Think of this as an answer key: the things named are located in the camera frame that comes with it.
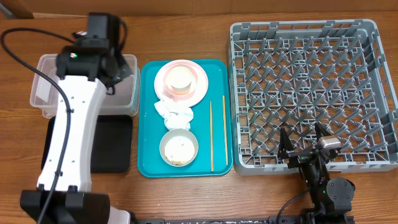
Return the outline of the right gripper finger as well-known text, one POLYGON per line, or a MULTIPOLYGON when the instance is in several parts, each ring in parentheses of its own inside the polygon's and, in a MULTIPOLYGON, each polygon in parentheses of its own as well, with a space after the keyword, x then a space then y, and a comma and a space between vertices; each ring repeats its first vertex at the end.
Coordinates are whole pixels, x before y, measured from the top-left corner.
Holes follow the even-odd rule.
POLYGON ((315 133, 316 133, 316 137, 317 139, 320 139, 322 137, 325 136, 331 136, 331 133, 329 133, 320 122, 317 122, 314 124, 315 127, 315 133))
POLYGON ((281 128, 279 152, 291 152, 291 151, 294 151, 294 147, 290 141, 289 135, 287 134, 285 128, 281 128))

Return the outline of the white napkin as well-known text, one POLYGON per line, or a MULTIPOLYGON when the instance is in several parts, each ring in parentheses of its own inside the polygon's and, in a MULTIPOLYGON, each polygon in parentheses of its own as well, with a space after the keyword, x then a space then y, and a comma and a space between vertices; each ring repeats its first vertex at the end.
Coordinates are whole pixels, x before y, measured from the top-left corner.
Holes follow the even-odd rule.
POLYGON ((165 127, 169 131, 173 129, 190 130, 190 122, 194 117, 191 108, 182 106, 167 98, 154 103, 154 106, 158 114, 163 117, 165 127))

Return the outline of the grey bowl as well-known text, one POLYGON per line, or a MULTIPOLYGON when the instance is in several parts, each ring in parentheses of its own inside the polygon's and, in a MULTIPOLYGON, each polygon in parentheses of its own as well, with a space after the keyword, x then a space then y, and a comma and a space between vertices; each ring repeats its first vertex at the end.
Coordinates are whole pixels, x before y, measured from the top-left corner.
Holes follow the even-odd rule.
POLYGON ((171 163, 167 160, 167 158, 166 158, 166 156, 165 156, 165 152, 164 152, 165 145, 167 144, 167 142, 168 142, 170 139, 172 139, 173 137, 177 137, 177 136, 189 138, 189 139, 192 141, 192 143, 194 144, 194 146, 195 146, 195 155, 194 155, 194 158, 193 158, 188 164, 184 165, 184 166, 187 166, 187 165, 189 165, 190 163, 193 162, 193 160, 196 158, 196 156, 197 156, 197 154, 198 154, 198 141, 197 141, 196 137, 195 137, 190 131, 185 130, 185 129, 173 129, 173 130, 171 130, 171 131, 168 131, 168 132, 162 137, 162 139, 161 139, 161 141, 160 141, 160 144, 159 144, 159 152, 160 152, 161 157, 163 158, 163 160, 164 160, 167 164, 169 164, 169 165, 171 165, 171 166, 174 166, 174 167, 183 167, 183 166, 175 166, 175 165, 171 164, 171 163))

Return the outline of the rice leftovers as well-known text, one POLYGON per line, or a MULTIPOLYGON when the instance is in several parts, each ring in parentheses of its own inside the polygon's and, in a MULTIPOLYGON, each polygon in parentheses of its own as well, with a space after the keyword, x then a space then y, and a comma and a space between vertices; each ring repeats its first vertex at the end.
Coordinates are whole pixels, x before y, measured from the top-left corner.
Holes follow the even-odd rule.
POLYGON ((195 146, 189 138, 173 137, 165 145, 165 156, 175 166, 188 164, 195 155, 195 146))

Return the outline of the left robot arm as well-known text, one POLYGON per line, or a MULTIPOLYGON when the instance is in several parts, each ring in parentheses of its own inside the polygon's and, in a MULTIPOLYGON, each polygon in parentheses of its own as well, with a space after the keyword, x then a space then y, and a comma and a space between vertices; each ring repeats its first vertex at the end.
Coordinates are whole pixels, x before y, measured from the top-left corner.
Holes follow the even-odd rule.
POLYGON ((36 190, 22 191, 21 208, 37 223, 133 223, 132 212, 91 191, 100 108, 107 89, 130 75, 129 65, 114 48, 66 46, 56 66, 59 97, 47 160, 36 190))

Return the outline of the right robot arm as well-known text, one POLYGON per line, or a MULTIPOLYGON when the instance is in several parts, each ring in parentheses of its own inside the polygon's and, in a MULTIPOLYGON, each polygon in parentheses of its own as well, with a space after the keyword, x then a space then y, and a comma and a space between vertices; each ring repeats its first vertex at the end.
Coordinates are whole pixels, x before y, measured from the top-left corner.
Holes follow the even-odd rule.
POLYGON ((279 210, 275 222, 282 223, 282 212, 292 202, 305 194, 312 200, 312 208, 305 208, 295 218, 295 223, 353 223, 346 216, 351 211, 351 201, 356 187, 352 181, 341 177, 331 178, 326 164, 341 151, 340 140, 320 123, 315 123, 316 145, 295 152, 287 131, 280 130, 277 156, 287 159, 288 168, 297 168, 307 189, 286 202, 279 210))

